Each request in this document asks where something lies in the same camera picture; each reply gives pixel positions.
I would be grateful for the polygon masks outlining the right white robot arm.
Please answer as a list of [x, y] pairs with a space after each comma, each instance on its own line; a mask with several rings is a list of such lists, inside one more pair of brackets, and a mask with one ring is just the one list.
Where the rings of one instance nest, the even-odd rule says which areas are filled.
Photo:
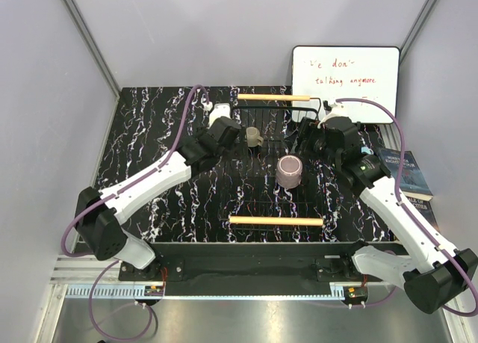
[[465, 290], [477, 294], [472, 279], [477, 255], [458, 250], [438, 232], [401, 192], [400, 186], [378, 155], [363, 150], [358, 126], [347, 117], [324, 123], [311, 118], [300, 122], [296, 148], [299, 155], [317, 157], [332, 167], [336, 177], [371, 208], [408, 253], [407, 258], [357, 243], [339, 261], [343, 278], [374, 276], [406, 293], [422, 312], [431, 314]]

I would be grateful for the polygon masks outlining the light blue faceted mug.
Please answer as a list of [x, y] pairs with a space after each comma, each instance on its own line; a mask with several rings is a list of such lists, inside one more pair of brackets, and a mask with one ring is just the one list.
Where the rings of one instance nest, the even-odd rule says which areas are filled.
[[362, 154], [365, 154], [365, 155], [372, 155], [372, 154], [373, 154], [373, 153], [370, 151], [370, 149], [369, 149], [368, 147], [366, 147], [366, 146], [363, 146], [363, 147], [361, 148], [361, 153], [362, 153]]

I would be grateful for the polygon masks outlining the taupe ceramic mug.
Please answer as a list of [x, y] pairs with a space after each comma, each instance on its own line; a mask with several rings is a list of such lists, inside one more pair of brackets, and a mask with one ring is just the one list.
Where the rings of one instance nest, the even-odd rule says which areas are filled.
[[256, 127], [250, 126], [246, 128], [246, 144], [249, 148], [262, 146], [263, 142], [264, 139]]

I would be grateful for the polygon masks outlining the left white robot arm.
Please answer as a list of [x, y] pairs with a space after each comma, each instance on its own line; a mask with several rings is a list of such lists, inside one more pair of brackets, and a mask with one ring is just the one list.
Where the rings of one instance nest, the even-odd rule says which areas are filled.
[[161, 272], [158, 254], [122, 225], [165, 191], [211, 170], [233, 150], [241, 131], [235, 120], [221, 116], [125, 181], [101, 191], [81, 191], [73, 226], [95, 258], [127, 262], [142, 278], [155, 279]]

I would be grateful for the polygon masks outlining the black wire dish rack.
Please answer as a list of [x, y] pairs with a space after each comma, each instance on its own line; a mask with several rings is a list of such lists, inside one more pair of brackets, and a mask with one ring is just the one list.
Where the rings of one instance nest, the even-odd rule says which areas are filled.
[[229, 243], [335, 242], [328, 206], [329, 170], [301, 153], [303, 120], [318, 112], [289, 102], [239, 99], [242, 125], [234, 158], [225, 164], [218, 239]]

